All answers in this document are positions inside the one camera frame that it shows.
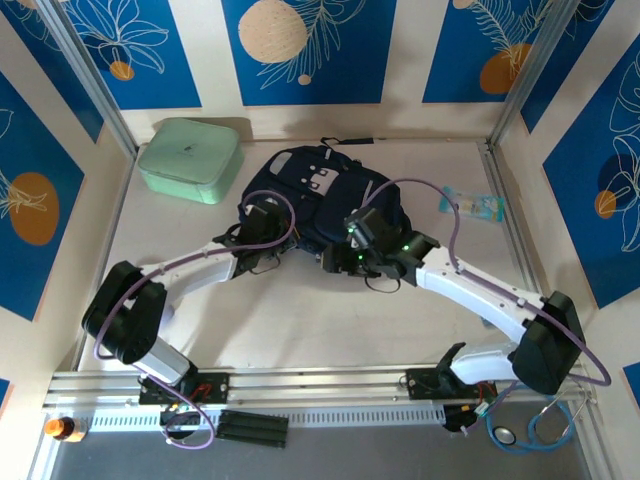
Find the white floor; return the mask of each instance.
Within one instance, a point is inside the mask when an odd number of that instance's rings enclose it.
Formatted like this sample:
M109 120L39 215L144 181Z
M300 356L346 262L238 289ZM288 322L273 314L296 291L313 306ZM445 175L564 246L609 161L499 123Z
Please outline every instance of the white floor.
M136 172L127 194L109 265L171 259L206 244L237 221L246 184L276 151L292 143L243 146L246 160L226 199L214 206L156 194ZM473 142L382 141L341 146L390 178L414 176L467 192L491 193ZM449 240L453 216L438 212L438 195L403 184L403 205L414 228ZM456 253L522 287L503 224L463 219ZM362 279L324 273L300 251L268 274L244 275L182 300L161 336L199 367L365 366L437 361L455 342L500 339L480 319L451 301L407 284L393 295L368 290ZM120 370L98 362L87 342L81 370Z

